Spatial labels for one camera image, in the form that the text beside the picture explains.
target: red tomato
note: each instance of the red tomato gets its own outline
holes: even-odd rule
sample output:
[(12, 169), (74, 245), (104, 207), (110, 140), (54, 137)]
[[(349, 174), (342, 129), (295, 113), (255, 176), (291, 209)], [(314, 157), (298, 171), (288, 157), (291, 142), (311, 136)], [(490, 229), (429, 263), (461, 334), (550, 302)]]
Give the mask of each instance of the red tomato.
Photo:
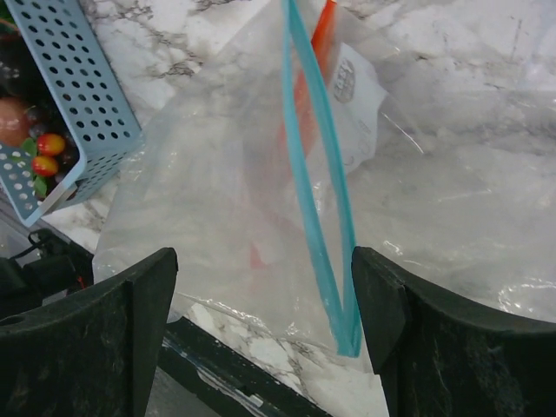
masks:
[(63, 137), (54, 133), (40, 135), (36, 140), (38, 153), (47, 156), (60, 155), (66, 147)]
[(58, 162), (52, 156), (39, 155), (33, 158), (31, 168), (40, 176), (53, 176), (59, 170)]

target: plastic basket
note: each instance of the plastic basket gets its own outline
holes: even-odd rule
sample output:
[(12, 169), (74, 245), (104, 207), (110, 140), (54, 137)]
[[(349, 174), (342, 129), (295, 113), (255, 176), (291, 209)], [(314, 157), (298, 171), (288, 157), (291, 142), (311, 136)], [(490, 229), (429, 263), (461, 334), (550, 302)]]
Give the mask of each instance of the plastic basket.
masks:
[(30, 226), (101, 188), (134, 148), (140, 128), (78, 0), (4, 1), (80, 153), (75, 167), (39, 202), (30, 167), (11, 159), (23, 151), (1, 146), (0, 182), (22, 223)]

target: marble countertop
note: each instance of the marble countertop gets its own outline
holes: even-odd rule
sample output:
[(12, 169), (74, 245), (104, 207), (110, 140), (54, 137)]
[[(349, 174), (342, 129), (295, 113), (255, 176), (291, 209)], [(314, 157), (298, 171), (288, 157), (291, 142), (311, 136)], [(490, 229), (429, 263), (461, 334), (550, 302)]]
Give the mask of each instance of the marble countertop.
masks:
[[(123, 90), (144, 125), (268, 0), (81, 0)], [(498, 90), (523, 74), (536, 89), (556, 86), (556, 38), (543, 0), (344, 0), (369, 26), (411, 48), (423, 65), (457, 72), (455, 89)], [(481, 59), (485, 50), (504, 68)], [(116, 190), (110, 181), (88, 202), (45, 219), (95, 251)], [(387, 416), (380, 379), (366, 353), (357, 361), (277, 341), (227, 316), (194, 306), (189, 318), (335, 417)]]

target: white label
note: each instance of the white label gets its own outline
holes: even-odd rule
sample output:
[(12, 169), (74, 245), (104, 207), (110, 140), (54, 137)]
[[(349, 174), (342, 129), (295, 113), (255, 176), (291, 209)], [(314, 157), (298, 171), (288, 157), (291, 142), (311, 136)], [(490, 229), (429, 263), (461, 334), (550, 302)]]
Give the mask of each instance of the white label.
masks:
[[(328, 98), (346, 174), (374, 157), (378, 111), (387, 94), (378, 84), (373, 65), (343, 43), (328, 85)], [(311, 150), (307, 163), (312, 182), (328, 179), (328, 164), (321, 143)]]

